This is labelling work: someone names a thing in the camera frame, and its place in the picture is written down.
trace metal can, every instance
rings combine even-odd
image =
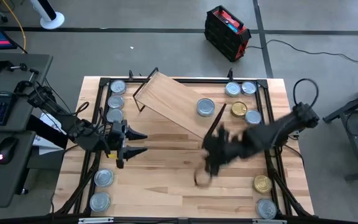
[[[114,180],[114,173],[109,169],[101,169],[96,172],[93,180],[99,187],[109,187]]]
[[[110,89],[113,95],[121,95],[127,90],[127,84],[123,80],[116,80],[111,83]]]
[[[238,96],[241,92],[240,85],[236,82],[229,82],[224,87],[224,92],[227,96],[235,97]]]
[[[118,121],[121,123],[124,119],[124,113],[122,113],[120,109],[110,109],[109,112],[107,112],[106,118],[109,122]]]
[[[214,113],[215,104],[212,100],[204,98],[197,102],[197,112],[201,116],[211,116]]]
[[[256,92],[256,86],[253,82],[243,82],[241,92],[246,96],[252,96]]]
[[[244,119],[247,124],[259,124],[262,120],[262,115],[260,115],[259,111],[249,110]]]
[[[276,217],[277,207],[270,199],[263,198],[256,203],[256,212],[264,219],[273,219]]]
[[[252,185],[259,193],[265,194],[272,190],[272,181],[265,175],[255,177]]]
[[[124,99],[122,96],[110,96],[108,105],[112,109],[121,109],[124,107]]]
[[[106,192],[99,192],[92,195],[89,202],[92,211],[105,212],[110,206],[110,195]]]
[[[243,102],[235,102],[231,106],[231,113],[238,118],[242,118],[246,115],[247,105]]]

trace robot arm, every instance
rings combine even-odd
[[[146,147],[126,145],[126,139],[131,141],[147,138],[147,135],[131,129],[126,120],[120,123],[117,121],[110,123],[112,127],[108,134],[104,131],[99,132],[98,125],[94,126],[88,120],[79,119],[76,115],[88,105],[81,106],[76,113],[68,113],[56,103],[51,88],[41,85],[33,86],[33,88],[34,91],[28,95],[27,102],[34,108],[40,108],[56,118],[62,124],[62,129],[67,133],[68,138],[82,149],[91,152],[104,151],[107,157],[111,151],[117,151],[116,164],[120,169],[124,168],[124,160],[147,150]]]
[[[258,124],[245,129],[242,138],[234,136],[229,140],[229,133],[221,126],[218,136],[205,136],[203,147],[208,155],[205,158],[205,171],[211,176],[219,173],[221,165],[230,163],[233,159],[242,159],[256,153],[269,150],[273,146],[282,146],[288,140],[288,135],[304,128],[314,128],[318,123],[317,114],[308,104],[298,103],[290,114],[271,124]]]

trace wooden plank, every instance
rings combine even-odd
[[[197,113],[197,102],[202,94],[157,72],[135,97],[137,101],[160,115],[204,138],[222,105],[214,102],[214,113],[203,117]]]
[[[100,77],[85,77],[78,104],[90,101],[94,104]],[[290,112],[284,82],[268,80],[270,98],[275,119]],[[230,114],[231,104],[243,101],[248,109],[256,109],[253,96],[241,95],[230,98],[224,94],[224,84],[186,84],[187,87],[217,103],[227,103],[222,123],[231,133],[247,127],[240,118]],[[117,169],[112,159],[101,158],[100,168],[114,171],[115,179],[110,187],[97,187],[96,191],[108,192],[111,206],[95,216],[115,217],[205,217],[205,218],[258,218],[255,203],[270,198],[252,188],[255,175],[266,174],[263,154],[249,159],[236,159],[213,179],[210,188],[194,186],[193,171],[202,161],[205,150],[201,139],[150,108],[139,112],[133,93],[139,83],[131,83],[123,95],[124,117],[136,131],[148,134],[147,139],[129,141],[130,146],[147,146],[149,150],[127,161],[123,169]],[[93,106],[80,117],[91,119]],[[298,143],[290,140],[288,145],[299,151]],[[69,198],[78,185],[84,151],[76,148],[66,153],[53,200],[56,210]],[[292,151],[282,153],[288,187],[300,200],[306,211],[313,213],[305,172],[301,159]],[[88,188],[85,189],[81,210],[84,209]],[[278,191],[279,201],[282,193]]]

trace gray floor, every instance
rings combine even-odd
[[[23,6],[15,2],[23,26],[39,26],[30,2]],[[64,27],[202,29],[206,11],[222,4],[245,26],[258,28],[252,0],[50,2],[66,16]],[[264,28],[269,30],[358,30],[358,0],[259,0],[259,6]],[[8,25],[16,26],[8,17]],[[20,32],[8,34],[22,43]],[[203,34],[26,32],[26,37],[30,53],[54,56],[48,79],[72,110],[86,75],[127,75],[129,69],[144,75],[159,67],[171,76],[224,77],[232,67],[237,77],[266,77],[261,50],[247,49],[244,58],[230,63]],[[358,60],[358,35],[266,35],[266,39],[284,40],[314,52],[340,52]],[[259,35],[252,35],[250,45],[260,46]],[[356,63],[296,52],[276,42],[269,43],[268,54],[273,76],[284,79],[291,103],[298,79],[307,77],[318,83],[320,98],[314,110],[321,118],[356,97]],[[302,84],[297,98],[309,102],[313,95],[314,90]],[[358,181],[343,179],[357,172],[358,165],[339,120],[320,122],[317,128],[302,132],[300,147],[315,213],[358,221]],[[9,208],[0,209],[0,218],[48,213],[57,176],[56,172],[33,172],[28,181],[30,194],[15,197]]]

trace gold can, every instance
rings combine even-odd
[[[252,185],[256,191],[262,194],[268,193],[272,190],[272,181],[265,175],[255,177]]]
[[[231,113],[238,118],[244,117],[246,115],[246,112],[247,105],[243,102],[235,102],[231,106]]]

